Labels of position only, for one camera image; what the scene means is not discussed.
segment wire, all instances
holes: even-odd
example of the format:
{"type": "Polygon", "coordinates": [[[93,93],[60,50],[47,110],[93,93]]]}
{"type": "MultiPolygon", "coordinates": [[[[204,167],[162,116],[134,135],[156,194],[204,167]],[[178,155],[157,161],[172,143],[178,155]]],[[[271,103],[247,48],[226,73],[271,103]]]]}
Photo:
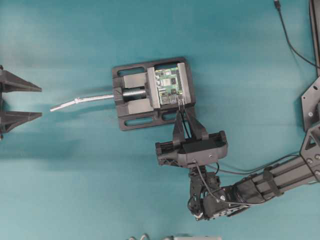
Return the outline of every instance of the wire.
{"type": "Polygon", "coordinates": [[[249,206],[251,206],[251,205],[264,204],[265,202],[268,201],[268,200],[264,200],[264,201],[258,202],[258,203],[249,203],[249,202],[236,202],[236,201],[226,201],[226,200],[222,200],[221,198],[217,197],[216,195],[214,195],[214,194],[210,191],[209,186],[207,185],[204,177],[202,176],[202,173],[201,173],[201,171],[200,171],[200,168],[199,168],[199,165],[198,165],[197,161],[195,161],[194,163],[195,163],[195,166],[196,166],[196,168],[197,168],[197,170],[198,170],[198,172],[199,172],[200,178],[201,178],[204,186],[206,187],[206,190],[208,191],[208,193],[209,193],[213,198],[217,199],[218,201],[221,201],[221,202],[226,203],[226,204],[244,205],[244,206],[247,206],[247,207],[249,207],[249,206]]]}
{"type": "Polygon", "coordinates": [[[182,123],[183,123],[184,129],[185,129],[186,135],[190,139],[190,135],[189,135],[189,132],[188,132],[188,129],[187,129],[187,126],[186,126],[186,122],[185,122],[185,118],[184,118],[185,111],[181,112],[179,110],[179,112],[180,112],[180,115],[181,115],[181,118],[182,118],[182,123]]]}
{"type": "Polygon", "coordinates": [[[291,48],[291,50],[296,54],[298,55],[301,59],[303,59],[304,61],[306,61],[307,63],[311,64],[312,66],[320,69],[320,66],[318,66],[317,64],[313,63],[312,61],[308,60],[307,58],[305,58],[304,56],[302,56],[295,48],[294,46],[291,44],[290,42],[290,39],[289,39],[289,36],[288,36],[288,32],[287,32],[287,29],[286,29],[286,25],[285,25],[285,22],[284,22],[284,19],[282,17],[282,13],[281,13],[281,5],[280,5],[280,2],[279,0],[274,0],[274,5],[275,5],[275,8],[277,9],[278,13],[279,13],[279,16],[280,16],[280,20],[281,20],[281,24],[282,24],[282,28],[283,28],[283,31],[284,31],[284,34],[285,34],[285,39],[289,45],[289,47],[291,48]]]}
{"type": "Polygon", "coordinates": [[[218,162],[215,163],[217,165],[217,168],[216,168],[216,172],[215,172],[215,175],[217,175],[217,173],[219,172],[220,170],[220,165],[218,162]]]}
{"type": "MultiPolygon", "coordinates": [[[[228,170],[223,170],[223,169],[219,169],[219,171],[222,172],[222,173],[226,173],[226,174],[233,174],[233,175],[242,175],[242,176],[245,176],[245,175],[254,174],[254,173],[256,173],[256,172],[258,172],[258,171],[260,171],[260,170],[262,170],[262,169],[264,169],[264,168],[266,168],[266,167],[268,167],[268,166],[270,166],[270,165],[273,165],[273,164],[276,164],[276,163],[282,161],[283,159],[286,159],[286,158],[289,158],[289,157],[298,157],[298,156],[299,156],[298,154],[288,154],[288,155],[285,155],[285,156],[283,156],[283,157],[281,157],[281,158],[279,158],[279,159],[277,159],[277,160],[274,160],[274,161],[272,161],[272,162],[269,162],[269,163],[267,163],[267,164],[264,164],[264,165],[262,165],[262,166],[259,166],[259,167],[257,167],[257,168],[254,168],[253,171],[249,171],[249,172],[236,172],[236,171],[228,171],[228,170]]],[[[209,165],[209,164],[208,164],[207,166],[208,166],[209,168],[211,168],[211,169],[218,170],[217,167],[211,166],[211,165],[209,165]]]]}

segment gripper jaw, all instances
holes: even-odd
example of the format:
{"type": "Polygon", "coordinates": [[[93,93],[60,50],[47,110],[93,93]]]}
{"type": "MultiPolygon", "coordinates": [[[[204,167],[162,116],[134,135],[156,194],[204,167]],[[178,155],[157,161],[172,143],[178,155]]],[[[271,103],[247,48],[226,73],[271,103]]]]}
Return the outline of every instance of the gripper jaw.
{"type": "Polygon", "coordinates": [[[0,66],[0,84],[3,93],[11,92],[42,92],[42,89],[33,83],[3,70],[0,66]]]}
{"type": "Polygon", "coordinates": [[[41,112],[2,111],[0,112],[0,133],[8,133],[15,127],[41,116],[41,112]]]}
{"type": "Polygon", "coordinates": [[[42,116],[41,112],[4,111],[2,93],[42,92],[42,89],[31,82],[12,74],[0,65],[0,137],[15,127],[42,116]]]}

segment teal table surface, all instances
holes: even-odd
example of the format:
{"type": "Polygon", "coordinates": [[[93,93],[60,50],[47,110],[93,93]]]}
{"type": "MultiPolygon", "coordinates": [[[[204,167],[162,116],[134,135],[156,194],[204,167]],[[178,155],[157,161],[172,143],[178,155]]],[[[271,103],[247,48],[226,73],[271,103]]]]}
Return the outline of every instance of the teal table surface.
{"type": "MultiPolygon", "coordinates": [[[[308,1],[281,3],[292,44],[313,60],[308,1]]],[[[0,239],[319,239],[320,185],[196,222],[188,170],[156,160],[155,143],[170,141],[173,125],[120,131],[112,100],[49,112],[110,93],[114,66],[177,56],[191,66],[198,119],[227,134],[221,168],[299,151],[300,96],[316,70],[290,51],[273,0],[0,0],[0,63],[43,88],[3,94],[7,109],[43,117],[0,143],[0,239]]]]}

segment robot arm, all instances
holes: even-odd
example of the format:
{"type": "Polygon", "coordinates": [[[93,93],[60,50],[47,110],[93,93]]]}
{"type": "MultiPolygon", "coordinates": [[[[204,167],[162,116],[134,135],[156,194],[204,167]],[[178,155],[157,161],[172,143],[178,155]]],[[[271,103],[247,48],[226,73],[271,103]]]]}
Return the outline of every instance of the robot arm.
{"type": "Polygon", "coordinates": [[[227,155],[226,135],[224,131],[208,134],[193,109],[184,112],[191,136],[185,139],[184,116],[178,111],[173,141],[158,142],[155,146],[160,165],[189,169],[187,207],[197,221],[231,217],[301,185],[320,182],[320,123],[308,129],[299,156],[221,187],[220,178],[215,172],[207,172],[206,165],[217,163],[227,155]]]}

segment green circuit board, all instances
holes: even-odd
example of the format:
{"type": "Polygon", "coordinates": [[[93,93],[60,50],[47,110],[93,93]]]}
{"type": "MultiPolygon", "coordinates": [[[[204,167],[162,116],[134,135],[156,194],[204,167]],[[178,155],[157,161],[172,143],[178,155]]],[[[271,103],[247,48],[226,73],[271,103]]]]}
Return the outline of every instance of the green circuit board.
{"type": "Polygon", "coordinates": [[[178,68],[156,70],[155,80],[160,104],[176,104],[177,96],[183,94],[178,68]]]}

